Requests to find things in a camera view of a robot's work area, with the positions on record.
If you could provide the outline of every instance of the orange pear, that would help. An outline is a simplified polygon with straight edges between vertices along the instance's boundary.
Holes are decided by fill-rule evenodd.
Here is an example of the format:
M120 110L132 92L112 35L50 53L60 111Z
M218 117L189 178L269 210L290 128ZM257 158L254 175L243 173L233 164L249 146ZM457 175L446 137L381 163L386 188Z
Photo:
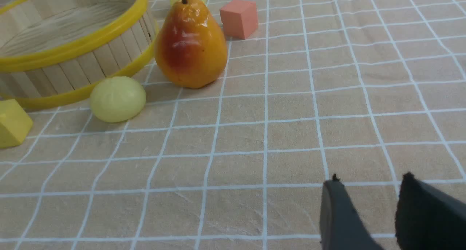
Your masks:
M173 4L155 43L155 61L176 85L198 89L225 69L225 36L201 0Z

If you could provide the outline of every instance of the yellow basket rim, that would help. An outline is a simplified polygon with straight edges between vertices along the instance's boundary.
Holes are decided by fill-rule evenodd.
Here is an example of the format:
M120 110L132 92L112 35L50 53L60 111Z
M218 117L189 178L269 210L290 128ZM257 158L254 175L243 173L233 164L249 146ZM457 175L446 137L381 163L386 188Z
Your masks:
M0 14L26 2L28 0L16 0L0 9ZM81 37L72 42L58 47L33 54L25 54L14 57L0 57L0 72L21 72L25 70L39 69L57 64L80 55L91 52L94 49L110 42L130 29L138 19L141 19L147 11L148 0L135 0L133 5L121 16L98 29L92 34Z

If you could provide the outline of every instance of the wooden block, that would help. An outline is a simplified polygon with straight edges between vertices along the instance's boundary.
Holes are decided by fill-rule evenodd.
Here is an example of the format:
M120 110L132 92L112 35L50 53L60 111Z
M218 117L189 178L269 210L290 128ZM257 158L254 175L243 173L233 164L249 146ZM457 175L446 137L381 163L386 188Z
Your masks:
M257 5L254 1L232 0L220 9L226 36L246 39L258 28Z
M32 124L32 119L15 99L0 101L0 149L22 144Z

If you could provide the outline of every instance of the grid pattern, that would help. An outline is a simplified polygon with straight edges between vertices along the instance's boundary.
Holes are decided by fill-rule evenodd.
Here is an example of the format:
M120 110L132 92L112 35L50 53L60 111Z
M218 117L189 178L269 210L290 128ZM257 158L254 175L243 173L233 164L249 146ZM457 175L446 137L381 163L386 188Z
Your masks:
M208 0L218 22L228 1ZM258 31L204 89L151 63L133 120L30 112L0 151L0 249L317 250L336 172L395 250L405 172L466 200L466 0L254 1Z

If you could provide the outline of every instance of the white grid line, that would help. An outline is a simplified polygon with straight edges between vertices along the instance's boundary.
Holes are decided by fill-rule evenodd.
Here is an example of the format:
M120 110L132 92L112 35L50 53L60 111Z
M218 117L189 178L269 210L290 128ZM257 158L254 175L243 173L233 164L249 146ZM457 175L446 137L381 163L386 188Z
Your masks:
M458 7L460 9L460 11L466 15L466 11L463 9L463 7L461 7L461 5L459 4L459 2L466 2L466 1L457 1L457 0L451 0L453 1L453 3L456 5L456 7Z
M201 238L202 238L202 229L204 228L205 208L206 208L207 196L208 196L207 195L208 177L209 177L210 168L211 168L212 162L213 162L213 154L215 153L215 146L217 144L218 128L220 127L219 126L220 125L220 116L221 116L221 112L222 112L223 91L225 89L226 75L228 73L228 64L230 62L231 47L232 47L232 42L228 41L225 71L224 71L224 74L223 74L223 80L222 80L222 87L220 89L220 95L218 97L218 110L217 110L217 119L216 119L216 122L215 122L215 132L213 134L212 147L211 147L211 152L209 154L209 162L208 162L208 165L207 165L207 167L205 169L205 172L204 172L201 212L200 212L200 215L199 215L199 225L198 225L198 232L197 232L196 242L194 244L194 250L199 249L199 245L200 245Z
M266 22L269 23L270 0L266 0ZM268 236L268 195L267 195L267 168L268 168L268 40L269 24L265 27L265 75L264 75L264 155L262 163L262 250L267 250Z
M369 117L368 115L360 115L354 116L354 118L362 118L362 117ZM466 140L464 141L446 141L447 144L466 144ZM420 141L420 142L386 142L386 146L391 145L428 145L428 144L444 144L441 141ZM373 148L373 147L380 147L379 144L356 144L356 145L343 145L338 147L323 147L324 150L330 149L351 149L351 148ZM268 150L268 153L280 153L280 152L307 152L307 151L319 151L320 148L303 148L303 149L281 149L281 150ZM264 151L236 151L236 152L216 152L214 156L224 156L224 155L248 155L248 154L258 154L264 153ZM170 154L170 155L163 155L162 158L178 158L178 157L209 157L210 153L200 153L200 154ZM137 160L137 159L157 159L158 156L141 156L141 157L120 157L120 158L113 158L112 161L128 161L128 160ZM107 159L82 159L82 160L67 160L67 162L106 162ZM36 161L36 162L28 162L28 163L20 163L18 165L37 165L37 164L52 164L58 163L58 161ZM7 165L14 165L16 163L12 162L2 162L0 164L7 164Z
M304 31L304 33L306 33L307 31L306 31L306 23L304 21L304 9L303 9L303 6L300 6L300 10L301 10L301 19L302 19L302 22L303 22L303 31ZM316 119L317 138L319 140L319 148L320 148L321 157L322 157L324 177L325 177L325 180L328 180L330 178L330 176L328 174L327 157L325 156L325 150L323 149L324 145L323 145L322 133L321 133L321 127L320 127L319 109L318 109L318 105L317 105L316 91L315 91L315 87L314 87L311 56L309 54L309 43L308 43L308 37L307 36L304 36L304 45L306 47L306 59L307 59L307 62L308 62L308 72L309 72L310 90L312 92L314 117Z
M394 238L394 234L371 234L373 238ZM151 242L151 241L182 241L182 240L195 240L195 235L179 235L179 236L168 236L168 237L141 237L140 241ZM241 240L261 240L262 236L253 235L203 235L200 237L201 240L214 240L214 239L241 239ZM109 237L109 238L96 238L96 237L83 237L83 238L25 238L25 242L131 242L133 237ZM268 240L280 240L280 239L320 239L320 235L317 234L292 234L292 235L268 235ZM0 243L16 242L17 238L0 239Z
M91 193L90 193L90 196L89 196L89 201L88 201L88 205L87 205L87 208L86 208L86 213L84 214L84 218L83 218L83 222L81 224L81 227L79 229L79 232L78 232L78 235L77 235L77 238L80 238L81 235L83 234L84 232L84 229L86 227L86 224L87 224L87 221L89 219L89 215L90 215L90 211L91 211L91 208L92 208L92 202L94 201L94 196L95 196L95 188L97 187L97 183L100 179L100 177L104 174L104 172L107 170L108 166L110 165L110 163L112 162L112 158L115 156L115 154L117 153L118 151L118 148L120 147L120 144L123 142L123 139L125 138L125 130L128 128L128 125L130 124L130 121L127 121L125 123L125 127L123 129L123 132L121 133L121 136L120 136L120 139L118 140L117 144L115 145L115 149L113 150L112 154L110 155L110 157L107 159L107 162L105 163L105 166L103 167L103 169L100 171L100 173L95 177L94 179L94 182L92 183L92 187L91 187ZM73 243L73 246L71 247L71 250L74 250L75 247L76 247L76 244L77 244L77 241L75 243Z
M343 21L343 16L341 15L341 11L340 11L340 6L338 4L336 4L336 11L338 12L338 14L340 15L340 22L341 22L341 26L343 27L343 33L345 34L345 38L346 38L346 41L350 42L350 37L348 36L348 32L347 30L345 29L345 23ZM351 52L351 57L353 58L353 62L357 62L356 60L356 55L354 53L354 50L353 50L353 47L352 46L349 46L349 51ZM378 126L377 126L377 123L376 123L376 120L374 118L374 115L372 114L372 108L371 108L371 103L369 101L369 96L368 96L368 93L367 93L367 89L366 87L364 86L364 81L363 81L363 77L361 76L361 70L359 69L359 65L356 64L356 71L358 72L358 79L359 79L359 82L362 86L362 89L363 89L363 93L364 93L364 98L366 100L366 106L367 106L367 111L370 115L370 118L371 118L371 122L372 122L372 125L374 127L374 131L376 133L376 136L377 136L377 139L381 145L381 148L382 148L382 151L383 151L383 154L385 155L386 157L386 160L387 160L387 163L388 163L388 167L390 169L390 173L391 173L391 177L392 177L392 180L395 181L396 180L396 173L395 173L395 168L393 167L393 164L391 162L391 158L390 158L390 155L388 154L388 151L387 151L387 148L386 148L386 145L385 143L383 142L383 139L382 139L382 136L380 134L380 131L378 129ZM394 188L395 188L395 192L396 192L396 195L398 195L398 185L397 184L394 184Z
M180 98L182 92L183 92L183 88L180 88L180 90L178 92L177 99ZM167 141L168 141L168 138L170 137L170 132L173 129L173 123L175 122L175 117L176 117L177 111L178 111L178 102L175 102L175 107L173 109L173 114L171 116L170 126L168 127L167 133L165 134L165 138L163 139L163 144L162 144L162 147L160 149L160 153L158 154L157 161L155 162L152 170L150 171L149 177L147 177L146 191L145 191L144 201L143 201L143 208L141 210L141 218L139 219L138 229L136 230L134 240L131 243L131 248L130 248L131 250L135 249L136 243L138 242L138 239L139 239L140 234L141 234L141 230L142 230L143 225L144 225L144 220L145 220L146 211L147 211L147 204L148 204L148 201L149 201L150 184L151 184L152 178L154 177L154 174L155 174L155 172L157 170L157 167L158 167L158 165L160 163L160 160L163 157L163 153L165 152L165 147L167 146Z
M380 144L374 145L360 145L362 148L374 148L380 147ZM318 151L316 149L300 149L296 152L308 152ZM263 154L264 151L257 151L254 154ZM426 179L422 180L429 184L450 184L450 183L465 183L464 179ZM401 184L401 180L397 181L360 181L360 182L342 182L347 187L368 187L368 186L379 186L379 185L393 185ZM306 187L322 187L322 183L271 183L267 184L267 188L306 188ZM21 198L21 197L40 197L40 196L76 196L76 195L124 195L124 194L144 194L157 193L157 192L183 192L183 191L203 191L207 189L211 190L249 190L249 189L262 189L263 184L250 184L250 185L212 185L206 187L200 186L188 186L188 187L164 187L164 188L151 188L151 189L129 189L129 190L97 190L91 191L75 191L75 192L25 192L21 194L0 194L0 198Z
M400 83L395 85L390 85L390 87L398 87L398 86L414 86L414 83ZM386 85L374 86L376 88L385 88ZM341 87L337 89L329 89L329 90L322 90L316 91L319 92L331 92L331 91L339 91L345 89L359 89L362 88L360 85L356 86L349 86L349 87ZM312 94L314 92L293 92L293 93L281 93L281 94L269 94L269 95L297 95L297 94ZM246 97L250 96L264 96L264 94L254 94L254 95L246 95ZM466 112L466 108L451 108L451 109L433 109L430 110L431 113L443 113L443 112ZM413 111L406 111L406 112L386 112L386 113L375 113L373 116L375 117L382 117L382 116L396 116L396 115L406 115L406 114L427 114L425 110L413 110ZM333 115L333 116L320 116L320 119L344 119L344 118L362 118L362 117L369 117L370 114L348 114L348 115ZM268 120L270 123L280 123L280 122L299 122L299 121L310 121L315 120L316 117L302 117L296 119L283 119L283 120ZM233 126L233 125L250 125L250 124L263 124L265 121L254 121L254 122L229 122L224 124L219 124L219 126ZM199 124L199 125L181 125L181 126L173 126L173 129L191 129L191 128L208 128L208 127L215 127L216 124ZM161 132L164 130L168 130L169 128L144 128L144 129L126 129L125 132ZM57 137L74 137L78 135L88 136L88 135L101 135L101 134L115 134L115 133L122 133L123 130L110 130L106 132L84 132L82 134L54 134L54 135L41 135L41 138L57 138Z
M86 121L86 124L87 125L90 120L92 118L92 115L90 114L88 116L88 120ZM75 142L73 143L73 146L71 147L70 151L68 152L68 154L65 156L65 158L63 158L56 166L55 168L52 170L52 172L50 174L48 174L47 178L45 179L45 181L42 183L42 186L40 188L40 192L43 194L45 192L45 187L47 186L47 183L48 181L52 178L53 174L58 170L58 168L64 163L66 162L66 160L68 159L68 157L73 153L73 151L75 150L78 142L80 140L80 135L76 138ZM28 223L28 225L26 226L26 228L24 229L23 233L21 234L21 238L20 240L18 240L18 243L16 244L15 246L15 250L18 250L20 248L20 245L22 243L22 241L24 240L24 238L26 237L26 235L28 234L29 232L29 229L32 227L34 221L35 221L35 218L37 217L37 214L39 213L39 210L40 210L40 205L42 203L42 198L43 196L39 196L39 198L37 199L37 204L35 206L35 210L34 210L34 213Z
M432 27L430 26L430 24L426 21L426 18L424 17L424 15L422 14L422 12L418 9L418 7L416 7L416 4L414 3L413 0L409 0L411 2L411 4L415 7L417 13L421 16L421 18L424 20L424 22L426 23L427 27L429 28L430 32L432 32L432 34L438 39L438 36L437 34L434 32L434 30L432 29ZM445 45L442 43L442 41L440 39L438 39L438 43L444 48L446 49L446 51L448 51L451 56L453 57L453 60L455 61L456 65L458 66L459 70L461 71L461 74L463 75L463 78L466 79L466 75L465 75L465 72L463 70L463 68L461 67L461 65L459 64L458 60L456 59L455 55L453 55L453 53L447 48L445 47ZM395 47L397 53L399 54L399 56L401 56L400 52L398 51L398 49ZM451 158L454 160L456 166L458 167L459 169L459 172L461 174L461 176L463 177L463 179L466 180L466 172L464 171L463 169L463 166L461 165L461 163L459 162L458 158L456 157L456 155L453 153L453 151L451 150L450 146L448 145L448 143L446 142L445 140L445 137L443 135L443 133L441 132L441 130L439 129L437 123L435 122L429 108L427 107L427 104L426 102L424 101L424 97L421 93L421 90L419 89L417 83L414 81L413 79L413 76L411 74L411 71L408 69L406 63L403 63L404 64L404 67L405 69L407 70L409 76L410 76L410 80L414 83L414 87L416 89L416 91L418 92L419 94L419 99L421 100L421 104L422 106L424 107L424 109L426 110L426 113L427 113L427 116L429 117L429 120L431 121L435 131L437 132L439 138L441 139L441 141L444 143L444 146L446 148L446 150L448 151L448 153L450 154Z

